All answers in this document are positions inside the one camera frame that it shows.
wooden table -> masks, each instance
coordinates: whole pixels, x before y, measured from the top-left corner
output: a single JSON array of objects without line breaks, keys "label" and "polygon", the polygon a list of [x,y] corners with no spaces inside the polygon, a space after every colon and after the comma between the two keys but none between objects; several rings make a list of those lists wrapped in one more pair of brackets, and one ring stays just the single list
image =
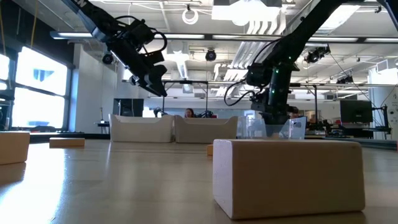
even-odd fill
[{"label": "wooden table", "polygon": [[[364,149],[363,158],[363,213],[239,224],[397,223],[398,154]],[[206,145],[33,144],[26,163],[0,166],[0,174],[0,223],[233,223],[213,200]]]}]

wooden block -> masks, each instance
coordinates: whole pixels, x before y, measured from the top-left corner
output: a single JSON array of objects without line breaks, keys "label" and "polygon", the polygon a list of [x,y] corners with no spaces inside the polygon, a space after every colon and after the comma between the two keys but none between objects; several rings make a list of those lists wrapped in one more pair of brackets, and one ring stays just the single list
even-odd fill
[{"label": "wooden block", "polygon": [[50,138],[50,147],[84,147],[83,138]]},{"label": "wooden block", "polygon": [[28,132],[0,133],[0,165],[25,162],[29,148]]},{"label": "wooden block", "polygon": [[215,140],[213,195],[232,219],[357,212],[365,206],[361,145]]},{"label": "wooden block", "polygon": [[208,145],[207,146],[207,156],[212,156],[213,155],[213,145]]}]

woman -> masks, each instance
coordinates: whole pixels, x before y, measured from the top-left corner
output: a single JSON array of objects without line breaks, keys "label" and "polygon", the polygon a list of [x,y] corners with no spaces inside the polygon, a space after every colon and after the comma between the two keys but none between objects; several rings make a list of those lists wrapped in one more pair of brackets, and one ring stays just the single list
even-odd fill
[{"label": "woman", "polygon": [[195,117],[195,114],[194,114],[194,112],[193,112],[193,109],[187,108],[187,109],[185,110],[185,117],[186,117],[186,118],[194,118],[194,117]]}]

computer monitor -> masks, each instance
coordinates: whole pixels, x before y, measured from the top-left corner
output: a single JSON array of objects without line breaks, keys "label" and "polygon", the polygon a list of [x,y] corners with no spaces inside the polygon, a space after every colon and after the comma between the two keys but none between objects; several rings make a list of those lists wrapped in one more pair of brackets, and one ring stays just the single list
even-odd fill
[{"label": "computer monitor", "polygon": [[341,122],[370,123],[373,122],[372,103],[361,100],[340,101]]}]

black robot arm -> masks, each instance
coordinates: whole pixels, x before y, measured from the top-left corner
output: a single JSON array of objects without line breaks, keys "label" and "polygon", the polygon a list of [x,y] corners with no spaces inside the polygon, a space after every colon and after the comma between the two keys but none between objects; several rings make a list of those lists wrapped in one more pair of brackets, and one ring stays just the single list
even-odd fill
[{"label": "black robot arm", "polygon": [[[94,6],[88,0],[62,0],[76,13],[86,29],[94,38],[105,43],[108,50],[132,73],[131,81],[157,96],[167,96],[162,76],[167,69],[163,65],[154,65],[164,60],[162,50],[167,46],[165,35],[145,25],[144,20],[132,16],[114,18],[103,9]],[[118,19],[130,17],[131,24]],[[144,45],[149,44],[159,34],[164,46],[155,52],[139,54]]]},{"label": "black robot arm", "polygon": [[[378,1],[388,8],[390,16],[398,28],[398,2],[396,0]],[[261,112],[268,136],[280,131],[282,125],[289,119],[288,112],[297,110],[287,104],[292,72],[299,71],[295,61],[300,57],[305,44],[312,35],[339,6],[346,2],[349,0],[321,0],[291,34],[281,38],[274,45],[263,62],[254,62],[248,67],[249,71],[246,76],[248,85],[261,89],[268,86],[264,92],[251,97],[251,108]]]}]

